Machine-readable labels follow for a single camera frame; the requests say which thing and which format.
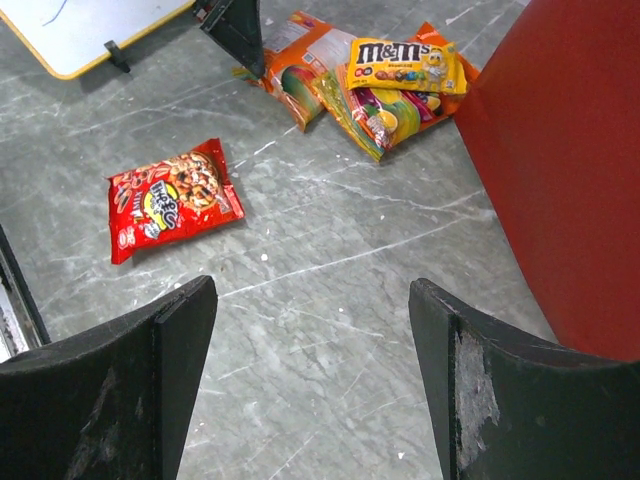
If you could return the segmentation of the small red snack packet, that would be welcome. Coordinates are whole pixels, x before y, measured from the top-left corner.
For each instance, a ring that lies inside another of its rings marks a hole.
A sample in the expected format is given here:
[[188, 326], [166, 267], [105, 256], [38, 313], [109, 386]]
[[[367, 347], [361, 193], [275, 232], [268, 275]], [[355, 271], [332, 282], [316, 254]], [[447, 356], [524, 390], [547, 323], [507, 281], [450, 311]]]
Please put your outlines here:
[[219, 139], [108, 178], [111, 262], [241, 220]]

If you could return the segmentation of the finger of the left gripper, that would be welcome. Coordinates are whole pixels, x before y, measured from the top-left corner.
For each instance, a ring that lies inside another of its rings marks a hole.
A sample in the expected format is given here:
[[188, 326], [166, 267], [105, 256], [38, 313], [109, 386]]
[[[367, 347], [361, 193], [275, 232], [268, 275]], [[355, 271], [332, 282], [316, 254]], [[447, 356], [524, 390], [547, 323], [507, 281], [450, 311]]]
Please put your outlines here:
[[251, 74], [265, 74], [259, 0], [196, 0], [200, 29]]

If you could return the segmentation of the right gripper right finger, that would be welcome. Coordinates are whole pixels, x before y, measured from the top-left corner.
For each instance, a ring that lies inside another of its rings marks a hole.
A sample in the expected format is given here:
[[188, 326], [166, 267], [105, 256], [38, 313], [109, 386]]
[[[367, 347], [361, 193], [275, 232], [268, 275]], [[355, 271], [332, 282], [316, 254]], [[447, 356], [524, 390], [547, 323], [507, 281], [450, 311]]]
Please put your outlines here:
[[581, 353], [412, 282], [409, 316], [447, 479], [635, 479], [639, 366]]

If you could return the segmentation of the red paper bag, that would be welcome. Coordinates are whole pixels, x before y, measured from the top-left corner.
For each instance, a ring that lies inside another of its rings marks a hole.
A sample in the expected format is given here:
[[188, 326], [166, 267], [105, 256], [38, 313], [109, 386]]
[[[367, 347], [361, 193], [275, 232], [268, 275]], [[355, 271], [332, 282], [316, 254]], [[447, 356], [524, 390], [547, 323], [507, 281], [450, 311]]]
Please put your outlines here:
[[531, 2], [455, 114], [557, 340], [639, 357], [639, 5]]

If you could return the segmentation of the orange snack packet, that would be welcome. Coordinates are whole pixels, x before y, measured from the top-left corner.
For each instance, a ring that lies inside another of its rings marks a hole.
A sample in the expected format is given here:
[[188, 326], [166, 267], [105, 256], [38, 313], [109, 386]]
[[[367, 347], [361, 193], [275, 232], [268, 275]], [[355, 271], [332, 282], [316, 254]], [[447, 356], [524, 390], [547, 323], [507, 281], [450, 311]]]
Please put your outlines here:
[[289, 111], [300, 130], [324, 110], [312, 89], [315, 78], [345, 63], [355, 36], [297, 10], [264, 41], [265, 74], [244, 67], [235, 78], [262, 88]]

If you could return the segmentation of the small whiteboard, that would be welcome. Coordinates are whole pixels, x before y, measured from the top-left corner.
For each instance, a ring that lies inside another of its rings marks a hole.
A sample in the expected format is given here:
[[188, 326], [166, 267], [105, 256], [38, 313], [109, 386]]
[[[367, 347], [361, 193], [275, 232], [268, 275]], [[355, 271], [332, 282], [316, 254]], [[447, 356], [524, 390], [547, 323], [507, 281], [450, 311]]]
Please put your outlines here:
[[2, 0], [1, 19], [52, 76], [74, 79], [189, 10], [188, 0]]

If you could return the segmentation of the aluminium rail frame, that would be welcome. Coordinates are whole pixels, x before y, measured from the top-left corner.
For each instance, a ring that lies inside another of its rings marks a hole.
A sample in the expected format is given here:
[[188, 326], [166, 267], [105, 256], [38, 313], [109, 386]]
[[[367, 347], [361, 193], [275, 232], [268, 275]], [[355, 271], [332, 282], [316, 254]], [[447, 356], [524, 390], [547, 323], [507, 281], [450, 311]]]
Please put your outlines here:
[[3, 229], [1, 247], [1, 362], [51, 342]]

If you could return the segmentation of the orange Fox's candy bag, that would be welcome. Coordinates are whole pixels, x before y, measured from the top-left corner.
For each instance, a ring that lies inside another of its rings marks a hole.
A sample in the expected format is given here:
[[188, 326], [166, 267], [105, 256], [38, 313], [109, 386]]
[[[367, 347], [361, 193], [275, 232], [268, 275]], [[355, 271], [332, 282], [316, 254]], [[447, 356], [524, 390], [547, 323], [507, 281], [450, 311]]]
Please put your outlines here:
[[[399, 42], [451, 43], [428, 22], [413, 37]], [[468, 92], [479, 71], [458, 48], [457, 55], [464, 67]], [[349, 58], [314, 80], [312, 88], [338, 124], [375, 160], [380, 160], [400, 142], [452, 116], [467, 93], [446, 95], [378, 88], [349, 90], [346, 88]]]

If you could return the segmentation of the yellow M&M's bag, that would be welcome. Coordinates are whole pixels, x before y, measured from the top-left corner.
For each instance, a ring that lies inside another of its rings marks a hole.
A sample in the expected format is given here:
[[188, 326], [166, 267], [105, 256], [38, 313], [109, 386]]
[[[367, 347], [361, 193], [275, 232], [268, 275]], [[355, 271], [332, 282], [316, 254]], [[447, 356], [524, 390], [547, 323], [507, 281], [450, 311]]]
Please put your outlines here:
[[436, 45], [358, 38], [351, 44], [346, 88], [463, 95], [467, 80], [453, 42]]

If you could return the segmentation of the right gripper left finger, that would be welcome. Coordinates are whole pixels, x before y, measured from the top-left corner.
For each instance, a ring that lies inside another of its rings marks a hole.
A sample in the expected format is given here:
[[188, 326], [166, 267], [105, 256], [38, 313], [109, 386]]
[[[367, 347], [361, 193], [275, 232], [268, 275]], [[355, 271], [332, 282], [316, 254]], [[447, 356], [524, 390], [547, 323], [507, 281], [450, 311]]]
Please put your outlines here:
[[2, 477], [175, 478], [217, 304], [203, 275], [4, 362]]

